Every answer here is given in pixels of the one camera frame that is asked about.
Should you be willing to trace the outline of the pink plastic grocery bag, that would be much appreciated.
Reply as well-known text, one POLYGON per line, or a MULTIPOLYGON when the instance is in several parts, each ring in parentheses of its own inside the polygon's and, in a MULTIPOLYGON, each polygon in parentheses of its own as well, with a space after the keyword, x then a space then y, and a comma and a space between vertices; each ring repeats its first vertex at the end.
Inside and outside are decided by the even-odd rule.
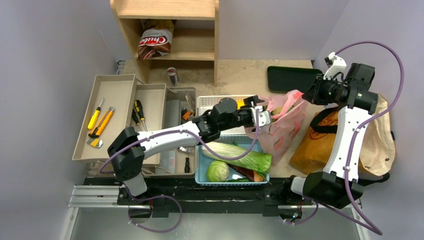
POLYGON ((264 153, 272 155, 273 165, 281 161, 306 118, 309 103, 302 96, 299 90, 292 90, 259 97, 264 101, 259 105, 271 113, 271 124, 259 128, 257 141, 264 153))

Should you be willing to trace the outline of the brown Trader Joe's bag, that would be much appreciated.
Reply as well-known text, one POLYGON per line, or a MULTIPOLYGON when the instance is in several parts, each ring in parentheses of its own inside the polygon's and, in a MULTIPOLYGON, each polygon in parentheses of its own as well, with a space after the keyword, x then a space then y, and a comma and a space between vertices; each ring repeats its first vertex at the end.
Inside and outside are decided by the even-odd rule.
MULTIPOLYGON (((305 175, 321 171, 330 158, 337 127, 337 107, 317 112, 290 165, 305 175)), ((390 114, 386 113, 368 124, 360 151, 359 175, 382 177, 391 170, 395 157, 395 137, 390 114)))

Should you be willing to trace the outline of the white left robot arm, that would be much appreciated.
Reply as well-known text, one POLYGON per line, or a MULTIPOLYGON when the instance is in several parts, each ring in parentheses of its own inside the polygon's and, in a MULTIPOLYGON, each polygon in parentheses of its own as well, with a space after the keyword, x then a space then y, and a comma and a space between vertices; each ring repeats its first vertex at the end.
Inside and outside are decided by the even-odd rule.
POLYGON ((123 183, 129 197, 138 205, 146 203, 149 191, 142 174, 143 161, 153 155, 176 150, 180 147, 203 145, 214 156, 228 161, 245 157, 251 149, 239 156, 226 157, 214 152, 210 146, 222 131, 245 127, 255 128, 255 134, 263 126, 270 125, 272 114, 262 105, 257 95, 243 99, 238 107, 235 99, 222 98, 212 109, 196 116, 192 121, 172 128, 156 131, 136 132, 134 128, 125 128, 107 149, 116 180, 123 183))

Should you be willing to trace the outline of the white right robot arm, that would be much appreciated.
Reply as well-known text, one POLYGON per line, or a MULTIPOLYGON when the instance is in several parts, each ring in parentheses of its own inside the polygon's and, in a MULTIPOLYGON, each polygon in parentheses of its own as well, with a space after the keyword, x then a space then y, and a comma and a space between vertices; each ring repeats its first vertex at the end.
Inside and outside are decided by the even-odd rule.
POLYGON ((322 204, 342 209, 363 195, 359 180, 359 158, 369 121, 376 111, 378 94, 371 92, 375 68, 352 63, 346 77, 337 71, 326 79, 317 74, 303 99, 314 105, 337 104, 338 124, 328 162, 322 171, 307 177, 291 176, 291 184, 281 189, 280 196, 288 204, 304 196, 322 204))

